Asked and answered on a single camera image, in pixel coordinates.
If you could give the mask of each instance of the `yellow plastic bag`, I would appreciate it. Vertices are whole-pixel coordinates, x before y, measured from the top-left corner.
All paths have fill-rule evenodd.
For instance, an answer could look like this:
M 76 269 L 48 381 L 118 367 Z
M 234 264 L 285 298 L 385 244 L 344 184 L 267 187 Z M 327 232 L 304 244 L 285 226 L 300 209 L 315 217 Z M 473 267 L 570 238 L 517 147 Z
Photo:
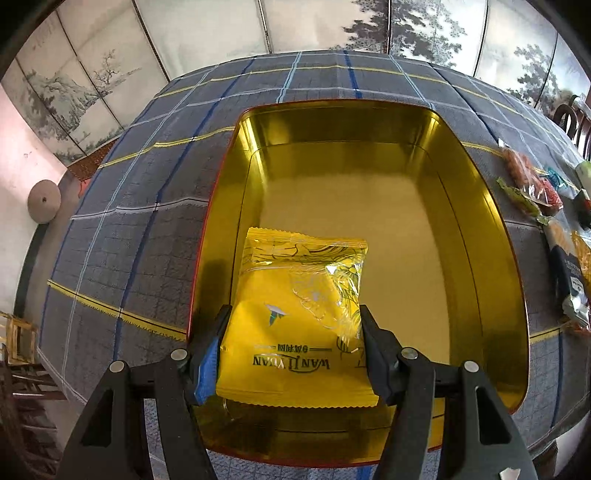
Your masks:
M 589 248 L 575 230 L 571 231 L 570 237 L 573 241 L 574 251 L 581 265 L 581 272 L 585 279 L 585 289 L 588 294 L 591 294 L 591 248 Z
M 250 228 L 216 392 L 276 407 L 370 407 L 359 285 L 367 244 Z

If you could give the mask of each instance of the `snack package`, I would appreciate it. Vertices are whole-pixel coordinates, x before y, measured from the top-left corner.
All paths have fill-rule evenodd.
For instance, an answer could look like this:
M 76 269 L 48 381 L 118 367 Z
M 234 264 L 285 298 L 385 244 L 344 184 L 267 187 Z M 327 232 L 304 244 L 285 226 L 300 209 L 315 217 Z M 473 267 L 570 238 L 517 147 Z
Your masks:
M 560 196 L 547 178 L 540 178 L 527 155 L 503 145 L 503 158 L 517 187 L 540 205 L 544 215 L 556 215 L 564 206 Z
M 517 187 L 532 200 L 548 205 L 545 185 L 535 172 L 528 156 L 509 147 L 503 148 L 502 153 Z
M 544 226 L 550 247 L 550 268 L 557 281 L 558 298 L 564 314 L 580 328 L 589 328 L 589 301 L 584 276 L 570 235 L 554 218 Z
M 564 208 L 562 200 L 560 199 L 560 195 L 558 195 L 552 184 L 545 178 L 541 178 L 540 182 L 542 182 L 542 185 L 544 186 L 546 199 L 548 201 L 548 206 L 542 205 L 540 208 L 545 215 L 556 215 L 560 210 L 562 210 L 562 208 Z
M 555 169 L 552 167 L 546 167 L 546 172 L 544 178 L 552 184 L 554 190 L 556 190 L 559 195 L 568 197 L 571 200 L 577 195 L 578 190 L 574 186 L 566 183 L 564 178 L 562 178 Z
M 363 240 L 246 235 L 216 392 L 274 407 L 370 407 L 359 313 Z
M 498 178 L 496 182 L 500 185 L 500 187 L 516 205 L 516 207 L 519 208 L 519 210 L 521 210 L 524 214 L 535 218 L 538 223 L 541 223 L 542 225 L 548 225 L 548 221 L 550 220 L 549 217 L 542 215 L 540 206 L 523 191 L 515 187 L 509 187 L 502 178 Z
M 579 259 L 585 291 L 591 291 L 591 248 L 575 230 L 570 233 L 570 238 L 573 241 L 574 252 Z
M 589 199 L 587 190 L 579 190 L 573 200 L 573 205 L 581 226 L 586 229 L 591 228 L 591 199 Z

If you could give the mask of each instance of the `plaid tablecloth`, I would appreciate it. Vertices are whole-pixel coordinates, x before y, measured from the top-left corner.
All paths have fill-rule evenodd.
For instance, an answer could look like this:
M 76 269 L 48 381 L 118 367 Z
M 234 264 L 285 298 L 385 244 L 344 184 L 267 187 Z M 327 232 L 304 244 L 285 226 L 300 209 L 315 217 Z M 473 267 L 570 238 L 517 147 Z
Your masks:
M 257 105 L 364 98 L 428 106 L 464 143 L 499 205 L 524 283 L 530 387 L 514 419 L 533 451 L 588 408 L 589 345 L 560 333 L 560 310 L 537 225 L 500 191 L 510 182 L 498 139 L 579 185 L 582 159 L 564 132 L 511 95 L 425 62 L 350 51 L 307 51 L 230 61 L 170 82 L 125 131 L 72 217 L 47 290 L 43 361 L 84 403 L 114 359 L 157 361 L 181 345 L 213 183 L 239 115 Z M 566 202 L 563 222 L 577 227 Z M 159 333 L 154 330 L 157 325 Z M 147 405 L 155 471 L 165 477 L 155 412 Z M 212 454 L 220 478 L 369 478 L 371 468 L 290 469 Z M 427 458 L 425 478 L 437 468 Z

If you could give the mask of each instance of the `wooden chair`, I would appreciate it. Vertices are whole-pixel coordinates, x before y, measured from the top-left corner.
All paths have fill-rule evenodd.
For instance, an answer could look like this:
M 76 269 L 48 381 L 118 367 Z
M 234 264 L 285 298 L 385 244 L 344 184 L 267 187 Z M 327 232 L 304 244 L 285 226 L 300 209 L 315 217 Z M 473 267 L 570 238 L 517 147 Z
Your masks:
M 6 343 L 8 347 L 10 364 L 35 363 L 37 328 L 34 325 L 9 313 L 0 312 L 0 343 Z
M 65 400 L 39 364 L 10 365 L 6 344 L 0 363 L 0 420 L 19 457 L 37 478 L 55 478 L 61 452 L 52 435 L 57 431 L 35 400 Z
M 559 105 L 556 111 L 554 112 L 552 121 L 560 128 L 562 128 L 562 130 L 565 131 L 565 133 L 571 140 L 574 138 L 574 136 L 577 133 L 579 119 L 577 118 L 577 114 L 574 112 L 573 108 L 570 105 L 567 105 L 566 103 Z
M 585 131 L 582 155 L 585 160 L 589 160 L 591 157 L 591 144 L 589 143 L 591 137 L 591 109 L 576 95 L 570 98 L 569 106 L 574 110 L 578 119 L 577 132 L 573 142 L 577 148 L 580 148 L 581 136 Z

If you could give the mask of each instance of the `wall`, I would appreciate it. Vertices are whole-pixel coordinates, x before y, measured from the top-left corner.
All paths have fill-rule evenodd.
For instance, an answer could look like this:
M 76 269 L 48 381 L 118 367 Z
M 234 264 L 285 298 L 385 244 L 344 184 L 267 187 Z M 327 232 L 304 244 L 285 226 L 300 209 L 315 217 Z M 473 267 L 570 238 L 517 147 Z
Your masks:
M 340 48 L 449 67 L 548 116 L 590 85 L 526 0 L 65 0 L 2 85 L 69 165 L 132 125 L 170 79 L 241 57 Z
M 0 87 L 0 310 L 12 313 L 18 281 L 37 228 L 27 210 L 33 185 L 59 183 L 66 168 L 23 120 Z

